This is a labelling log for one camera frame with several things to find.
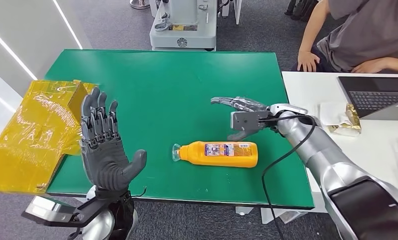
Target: black cable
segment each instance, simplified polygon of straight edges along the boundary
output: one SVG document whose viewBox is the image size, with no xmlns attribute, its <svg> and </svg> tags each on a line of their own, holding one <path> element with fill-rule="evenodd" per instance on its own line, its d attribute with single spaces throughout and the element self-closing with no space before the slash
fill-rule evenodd
<svg viewBox="0 0 398 240">
<path fill-rule="evenodd" d="M 80 234 L 81 234 L 81 229 L 80 229 L 79 227 L 77 227 L 77 230 L 76 230 L 75 232 L 71 233 L 71 234 L 66 238 L 66 240 L 74 240 L 74 239 L 76 239 L 76 238 L 78 237 L 78 235 L 80 235 Z"/>
<path fill-rule="evenodd" d="M 271 209 L 271 213 L 272 213 L 272 217 L 274 218 L 274 222 L 275 222 L 275 226 L 277 227 L 277 231 L 278 234 L 280 235 L 281 239 L 284 240 L 284 235 L 281 232 L 280 226 L 278 225 L 276 219 L 275 219 L 275 212 L 274 212 L 274 208 L 272 207 L 272 203 L 271 200 L 269 199 L 269 195 L 268 195 L 268 191 L 266 190 L 266 185 L 265 185 L 265 174 L 267 173 L 267 171 L 272 168 L 275 164 L 279 163 L 281 160 L 285 159 L 286 157 L 288 157 L 289 155 L 291 155 L 292 153 L 294 153 L 304 142 L 306 142 L 306 140 L 309 139 L 309 137 L 311 136 L 311 134 L 313 133 L 315 127 L 316 127 L 316 122 L 315 119 L 311 116 L 308 115 L 295 115 L 295 116 L 286 116 L 286 117 L 279 117 L 279 118 L 273 118 L 273 119 L 267 119 L 267 120 L 261 120 L 261 122 L 277 122 L 280 120 L 286 120 L 286 119 L 300 119 L 300 118 L 307 118 L 310 119 L 312 122 L 312 127 L 311 130 L 309 131 L 309 133 L 303 138 L 302 141 L 300 141 L 300 143 L 298 143 L 294 148 L 292 148 L 290 151 L 288 151 L 286 154 L 282 155 L 280 158 L 278 158 L 277 160 L 275 160 L 274 162 L 272 162 L 271 164 L 269 164 L 264 171 L 262 172 L 262 186 L 264 188 L 264 192 L 265 192 L 265 196 L 266 199 L 268 200 L 268 204 L 269 204 L 269 208 Z"/>
<path fill-rule="evenodd" d="M 139 198 L 139 197 L 143 196 L 143 195 L 146 193 L 146 190 L 147 190 L 147 187 L 145 186 L 145 187 L 144 187 L 144 191 L 143 191 L 142 194 L 140 194 L 140 195 L 135 195 L 135 196 L 131 196 L 131 197 L 132 197 L 132 198 Z"/>
<path fill-rule="evenodd" d="M 231 1 L 232 1 L 232 0 L 227 0 L 226 3 L 224 3 L 222 6 L 220 6 L 220 7 L 216 10 L 216 12 L 219 12 L 219 10 L 221 10 L 223 7 L 225 7 L 226 5 L 228 5 Z"/>
</svg>

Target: yellow plastic packaging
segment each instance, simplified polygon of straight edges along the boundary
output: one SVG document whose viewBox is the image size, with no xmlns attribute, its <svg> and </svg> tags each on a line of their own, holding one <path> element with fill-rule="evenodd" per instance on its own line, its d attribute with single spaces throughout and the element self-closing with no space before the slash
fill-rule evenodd
<svg viewBox="0 0 398 240">
<path fill-rule="evenodd" d="M 80 105 L 95 85 L 32 81 L 0 135 L 0 192 L 44 193 L 64 154 L 79 154 Z"/>
</svg>

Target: robot finger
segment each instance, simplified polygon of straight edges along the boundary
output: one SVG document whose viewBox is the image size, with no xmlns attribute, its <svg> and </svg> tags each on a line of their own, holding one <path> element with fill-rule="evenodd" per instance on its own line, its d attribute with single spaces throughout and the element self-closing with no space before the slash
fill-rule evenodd
<svg viewBox="0 0 398 240">
<path fill-rule="evenodd" d="M 81 132 L 82 139 L 90 146 L 95 147 L 97 145 L 94 138 L 94 128 L 91 119 L 91 95 L 86 95 L 81 103 Z"/>
<path fill-rule="evenodd" d="M 109 107 L 109 115 L 108 115 L 110 134 L 115 139 L 119 139 L 118 120 L 116 119 L 117 107 L 118 107 L 118 102 L 116 100 L 112 101 Z"/>
<path fill-rule="evenodd" d="M 109 120 L 106 115 L 106 93 L 103 91 L 99 95 L 99 99 L 97 100 L 97 104 L 99 106 L 97 110 L 97 115 L 102 121 L 102 129 L 103 135 L 105 139 L 110 139 L 110 129 L 109 129 Z"/>
<path fill-rule="evenodd" d="M 233 100 L 233 97 L 216 96 L 211 98 L 211 104 L 224 104 L 230 107 L 234 107 L 232 103 Z"/>
<path fill-rule="evenodd" d="M 143 149 L 137 150 L 131 162 L 122 170 L 125 180 L 130 183 L 146 166 L 147 152 Z"/>
<path fill-rule="evenodd" d="M 235 108 L 237 111 L 254 112 L 259 109 L 266 109 L 266 106 L 260 102 L 237 96 L 232 97 L 213 97 L 211 104 L 224 104 Z"/>
<path fill-rule="evenodd" d="M 91 91 L 91 97 L 92 97 L 91 106 L 94 109 L 98 108 L 97 101 L 98 101 L 99 95 L 100 95 L 100 89 L 95 86 L 93 88 L 93 91 Z"/>
<path fill-rule="evenodd" d="M 93 119 L 95 138 L 98 143 L 101 143 L 104 141 L 104 136 L 103 136 L 102 118 L 98 114 L 99 95 L 100 95 L 100 89 L 95 86 L 93 88 L 93 91 L 91 92 L 91 118 Z"/>
<path fill-rule="evenodd" d="M 247 138 L 248 136 L 250 136 L 250 135 L 252 135 L 252 134 L 255 134 L 255 133 L 257 133 L 257 132 L 258 132 L 258 131 L 240 131 L 240 132 L 238 132 L 238 133 L 229 135 L 229 136 L 227 137 L 227 139 L 228 139 L 228 141 L 235 141 L 235 142 L 237 142 L 237 141 L 241 141 L 241 140 Z"/>
</svg>

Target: orange bottle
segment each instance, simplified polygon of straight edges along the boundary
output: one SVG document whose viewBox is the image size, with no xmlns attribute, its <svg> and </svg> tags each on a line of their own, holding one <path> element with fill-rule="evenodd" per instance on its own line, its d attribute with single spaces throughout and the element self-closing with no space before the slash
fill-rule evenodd
<svg viewBox="0 0 398 240">
<path fill-rule="evenodd" d="M 195 141 L 185 146 L 174 144 L 172 159 L 196 165 L 252 168 L 258 163 L 258 147 L 245 141 Z"/>
</svg>

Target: gray carpet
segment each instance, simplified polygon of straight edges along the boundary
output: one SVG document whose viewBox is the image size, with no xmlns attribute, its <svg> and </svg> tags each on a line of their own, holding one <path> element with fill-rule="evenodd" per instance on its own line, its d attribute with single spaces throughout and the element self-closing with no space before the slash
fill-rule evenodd
<svg viewBox="0 0 398 240">
<path fill-rule="evenodd" d="M 234 14 L 218 19 L 219 51 L 276 52 L 280 68 L 296 61 L 306 23 L 283 14 L 287 0 L 243 1 L 240 25 Z M 96 49 L 149 50 L 150 10 L 134 10 L 128 0 L 73 0 L 74 9 Z M 318 38 L 341 24 L 328 19 Z M 73 231 L 36 225 L 20 217 L 31 196 L 0 194 L 0 240 L 60 240 Z M 78 205 L 71 198 L 59 198 Z M 233 206 L 136 202 L 138 240 L 277 240 L 274 223 L 261 224 L 260 212 L 235 214 Z M 287 240 L 339 240 L 327 214 L 307 214 L 289 224 L 279 221 Z"/>
</svg>

